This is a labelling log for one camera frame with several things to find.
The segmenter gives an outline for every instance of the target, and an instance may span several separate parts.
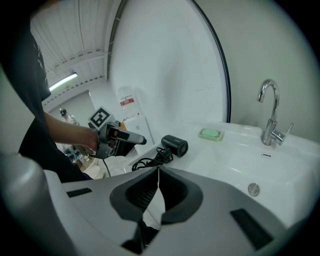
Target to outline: chrome faucet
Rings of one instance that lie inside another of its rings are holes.
[[[276,82],[273,81],[272,79],[265,80],[260,86],[256,100],[261,103],[264,102],[264,98],[265,98],[267,89],[269,87],[272,87],[274,92],[273,109],[272,109],[271,118],[268,120],[266,129],[261,136],[261,141],[263,144],[269,146],[271,144],[271,140],[274,139],[279,145],[281,145],[284,142],[287,135],[289,134],[291,128],[294,126],[294,123],[290,125],[286,134],[276,130],[277,114],[278,114],[278,108],[279,108],[279,88]]]

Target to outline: green soap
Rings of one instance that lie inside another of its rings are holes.
[[[203,129],[201,131],[201,135],[207,136],[207,137],[217,138],[217,137],[219,137],[219,132],[217,132],[216,130],[213,130],[213,129]]]

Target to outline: ceiling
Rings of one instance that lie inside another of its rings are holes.
[[[106,78],[109,38],[120,2],[61,1],[32,18],[31,32],[42,52],[49,87],[73,72],[78,75],[53,90],[43,106]]]

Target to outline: sink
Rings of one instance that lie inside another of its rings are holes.
[[[222,141],[215,142],[198,137],[202,128],[224,132]],[[172,135],[188,141],[185,156],[174,160],[168,167],[228,183],[256,200],[271,211],[289,228],[306,218],[311,212],[320,190],[320,144],[289,135],[279,146],[274,142],[266,146],[261,142],[262,130],[257,127],[231,123],[185,122],[179,133]],[[155,145],[142,157],[153,158]],[[260,192],[251,196],[248,186],[257,183]],[[151,215],[159,210],[157,201],[148,208]]]

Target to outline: black t-shirt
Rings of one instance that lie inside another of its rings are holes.
[[[23,25],[2,54],[2,66],[11,85],[35,118],[29,127],[19,152],[35,160],[43,169],[54,171],[60,181],[75,182],[91,178],[73,165],[52,140],[42,101],[50,96],[41,51],[30,31],[30,22]]]

